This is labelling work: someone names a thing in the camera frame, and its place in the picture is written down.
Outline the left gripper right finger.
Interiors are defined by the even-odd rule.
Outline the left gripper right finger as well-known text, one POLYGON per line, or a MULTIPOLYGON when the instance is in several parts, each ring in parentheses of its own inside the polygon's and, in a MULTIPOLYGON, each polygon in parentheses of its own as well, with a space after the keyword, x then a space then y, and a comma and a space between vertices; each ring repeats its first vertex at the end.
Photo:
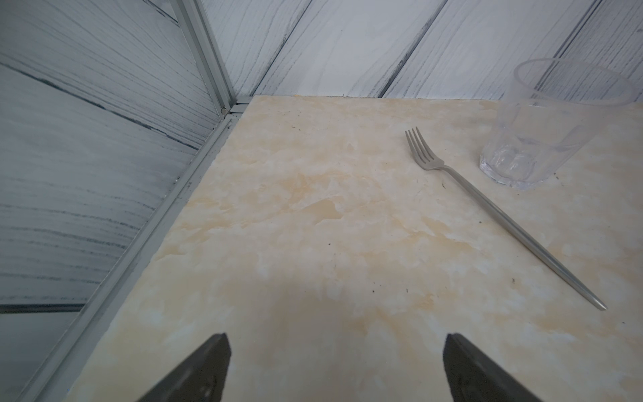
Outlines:
POLYGON ((446 336, 443 364, 454 401, 541 401, 460 333, 446 336))

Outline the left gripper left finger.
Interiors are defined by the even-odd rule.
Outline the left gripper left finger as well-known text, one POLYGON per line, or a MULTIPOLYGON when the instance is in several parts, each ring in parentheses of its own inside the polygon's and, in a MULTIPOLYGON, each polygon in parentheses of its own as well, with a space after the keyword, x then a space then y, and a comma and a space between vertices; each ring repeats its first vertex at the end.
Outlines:
POLYGON ((214 334, 139 401, 221 401, 231 354, 227 334, 214 334))

